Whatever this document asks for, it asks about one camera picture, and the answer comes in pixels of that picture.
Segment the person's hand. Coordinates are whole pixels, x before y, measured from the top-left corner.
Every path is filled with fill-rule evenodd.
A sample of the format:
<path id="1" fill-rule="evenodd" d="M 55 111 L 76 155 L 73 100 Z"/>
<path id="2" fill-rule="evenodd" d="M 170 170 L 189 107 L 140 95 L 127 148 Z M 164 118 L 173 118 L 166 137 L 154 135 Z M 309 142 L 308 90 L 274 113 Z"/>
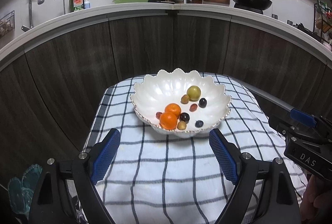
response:
<path id="1" fill-rule="evenodd" d="M 331 182 L 312 175 L 299 210 L 302 223 L 331 223 Z"/>

